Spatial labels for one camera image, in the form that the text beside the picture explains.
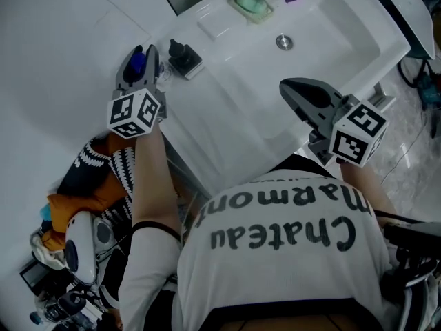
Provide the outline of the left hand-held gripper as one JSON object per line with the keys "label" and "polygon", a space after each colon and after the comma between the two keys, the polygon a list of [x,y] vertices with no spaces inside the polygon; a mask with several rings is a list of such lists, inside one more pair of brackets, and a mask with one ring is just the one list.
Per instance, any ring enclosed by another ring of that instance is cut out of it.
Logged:
{"label": "left hand-held gripper", "polygon": [[[117,90],[127,90],[130,82],[124,76],[133,54],[142,52],[142,45],[135,46],[124,58],[115,78]],[[159,52],[151,44],[145,53],[144,86],[130,90],[107,104],[107,128],[124,139],[149,134],[156,123],[167,118],[165,93],[156,87],[160,74]]]}

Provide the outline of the small blue white bottle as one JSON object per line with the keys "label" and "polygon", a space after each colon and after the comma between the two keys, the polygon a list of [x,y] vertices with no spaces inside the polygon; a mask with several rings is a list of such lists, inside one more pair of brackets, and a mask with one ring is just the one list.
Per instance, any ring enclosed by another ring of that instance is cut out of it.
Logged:
{"label": "small blue white bottle", "polygon": [[145,74],[146,57],[142,52],[135,52],[124,70],[124,80],[127,83],[140,81]]}

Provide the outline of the person's left forearm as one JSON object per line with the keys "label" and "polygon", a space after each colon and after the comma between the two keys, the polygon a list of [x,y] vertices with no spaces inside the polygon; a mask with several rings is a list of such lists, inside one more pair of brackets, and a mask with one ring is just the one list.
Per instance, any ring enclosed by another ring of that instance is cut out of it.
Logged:
{"label": "person's left forearm", "polygon": [[136,140],[132,226],[164,231],[181,240],[176,194],[159,125]]}

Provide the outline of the black knob on white box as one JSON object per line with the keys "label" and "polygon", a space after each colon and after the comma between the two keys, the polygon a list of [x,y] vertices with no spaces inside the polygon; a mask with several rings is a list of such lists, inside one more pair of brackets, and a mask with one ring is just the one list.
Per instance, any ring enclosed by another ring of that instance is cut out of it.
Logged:
{"label": "black knob on white box", "polygon": [[195,77],[203,68],[203,60],[188,44],[170,39],[169,64],[187,80]]}

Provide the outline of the metal sink drain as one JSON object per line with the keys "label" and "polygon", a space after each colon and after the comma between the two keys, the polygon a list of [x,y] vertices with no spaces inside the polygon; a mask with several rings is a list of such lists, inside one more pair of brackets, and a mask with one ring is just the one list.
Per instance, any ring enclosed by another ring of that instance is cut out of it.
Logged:
{"label": "metal sink drain", "polygon": [[276,37],[276,45],[284,51],[291,50],[294,46],[292,39],[286,34],[280,34]]}

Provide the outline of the white vanity cabinet with sink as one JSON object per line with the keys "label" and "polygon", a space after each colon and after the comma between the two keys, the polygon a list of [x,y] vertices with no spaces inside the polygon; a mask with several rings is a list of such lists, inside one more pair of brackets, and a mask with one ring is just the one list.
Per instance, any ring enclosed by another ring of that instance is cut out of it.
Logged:
{"label": "white vanity cabinet with sink", "polygon": [[[208,194],[256,178],[303,147],[309,127],[279,92],[292,77],[324,81],[365,99],[410,47],[379,0],[268,0],[273,15],[246,20],[228,0],[202,0],[156,41],[188,44],[204,68],[165,83],[161,129]],[[286,34],[291,50],[276,45]]]}

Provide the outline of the person's leg in black trousers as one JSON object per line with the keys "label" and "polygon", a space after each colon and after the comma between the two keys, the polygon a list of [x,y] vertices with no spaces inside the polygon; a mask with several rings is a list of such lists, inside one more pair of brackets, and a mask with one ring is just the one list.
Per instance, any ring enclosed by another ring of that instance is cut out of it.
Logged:
{"label": "person's leg in black trousers", "polygon": [[334,176],[330,174],[326,169],[324,169],[320,164],[298,154],[292,154],[284,161],[272,168],[271,172],[276,170],[297,170],[301,172],[318,174],[322,177],[334,178]]}

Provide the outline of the black white striped knit cloth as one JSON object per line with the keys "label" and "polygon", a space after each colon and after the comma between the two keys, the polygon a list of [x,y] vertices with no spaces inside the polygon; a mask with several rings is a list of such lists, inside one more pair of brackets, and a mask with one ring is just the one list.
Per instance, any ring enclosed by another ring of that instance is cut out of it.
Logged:
{"label": "black white striped knit cloth", "polygon": [[132,223],[135,151],[132,148],[126,148],[115,152],[110,157],[110,166],[117,179],[123,184],[127,194],[124,198],[124,207],[107,209],[104,212],[104,218],[112,225],[128,221]]}

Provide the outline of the orange cushion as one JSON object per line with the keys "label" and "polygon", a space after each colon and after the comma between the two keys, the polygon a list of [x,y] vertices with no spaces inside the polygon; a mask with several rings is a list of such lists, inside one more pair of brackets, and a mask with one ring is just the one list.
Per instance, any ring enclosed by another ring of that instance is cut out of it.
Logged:
{"label": "orange cushion", "polygon": [[[109,157],[119,150],[132,148],[135,150],[135,139],[123,139],[116,134],[108,134],[103,138],[106,139]],[[104,219],[111,226],[120,226],[130,223],[124,222],[112,225],[104,218],[104,212],[109,208],[123,208],[124,198],[127,194],[123,184],[117,179],[110,166],[110,172],[106,176],[104,182],[94,190],[91,196],[74,197],[68,195],[49,194],[47,196],[48,204],[51,212],[51,228],[43,233],[41,238],[43,245],[51,250],[62,250],[65,248],[65,233],[68,221],[80,211],[88,211],[97,217]]]}

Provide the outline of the dark green white bathtub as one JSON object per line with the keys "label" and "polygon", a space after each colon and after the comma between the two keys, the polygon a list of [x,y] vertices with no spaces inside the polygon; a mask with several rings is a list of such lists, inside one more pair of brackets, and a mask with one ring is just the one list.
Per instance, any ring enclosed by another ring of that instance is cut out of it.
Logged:
{"label": "dark green white bathtub", "polygon": [[379,0],[410,45],[407,56],[435,59],[433,22],[423,0]]}

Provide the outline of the black chest-mounted device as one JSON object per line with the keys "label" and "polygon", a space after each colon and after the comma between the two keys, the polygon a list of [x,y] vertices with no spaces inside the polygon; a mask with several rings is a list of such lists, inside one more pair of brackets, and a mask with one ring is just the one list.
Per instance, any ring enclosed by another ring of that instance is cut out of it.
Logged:
{"label": "black chest-mounted device", "polygon": [[383,291],[416,285],[441,262],[441,222],[389,223],[384,237],[396,248],[397,264],[384,273],[380,282]]}

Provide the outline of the white printed t-shirt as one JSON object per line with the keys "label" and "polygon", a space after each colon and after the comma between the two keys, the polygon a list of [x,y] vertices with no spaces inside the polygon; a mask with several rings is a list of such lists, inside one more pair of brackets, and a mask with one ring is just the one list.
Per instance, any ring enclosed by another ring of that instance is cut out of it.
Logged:
{"label": "white printed t-shirt", "polygon": [[366,196],[343,181],[279,170],[213,197],[187,241],[152,221],[133,228],[119,288],[125,331],[198,331],[245,309],[288,315],[304,301],[360,313],[394,331],[400,306],[380,280],[391,268]]}

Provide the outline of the white grey handheld device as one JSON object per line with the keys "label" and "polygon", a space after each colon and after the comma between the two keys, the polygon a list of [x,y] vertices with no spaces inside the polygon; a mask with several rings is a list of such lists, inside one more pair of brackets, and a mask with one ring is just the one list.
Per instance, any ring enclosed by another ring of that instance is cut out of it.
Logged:
{"label": "white grey handheld device", "polygon": [[99,285],[118,243],[112,227],[90,212],[80,211],[68,222],[65,260],[70,272],[85,285]]}

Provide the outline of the small black monitor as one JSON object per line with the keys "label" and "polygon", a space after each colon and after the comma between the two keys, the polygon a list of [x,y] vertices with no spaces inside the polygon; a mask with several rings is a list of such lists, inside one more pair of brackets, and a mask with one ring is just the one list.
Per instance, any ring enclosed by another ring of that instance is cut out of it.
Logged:
{"label": "small black monitor", "polygon": [[39,295],[43,290],[51,271],[52,270],[48,266],[33,259],[21,269],[19,275],[30,291],[34,295]]}

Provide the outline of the clear bottle with blue cap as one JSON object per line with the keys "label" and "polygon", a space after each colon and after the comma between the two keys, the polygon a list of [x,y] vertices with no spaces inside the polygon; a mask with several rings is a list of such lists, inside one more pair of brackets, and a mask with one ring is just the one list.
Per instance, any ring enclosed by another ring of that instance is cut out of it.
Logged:
{"label": "clear bottle with blue cap", "polygon": [[52,331],[94,331],[95,325],[81,312],[73,315],[66,314],[60,309],[47,312],[34,311],[30,313],[30,320],[36,325],[53,324]]}

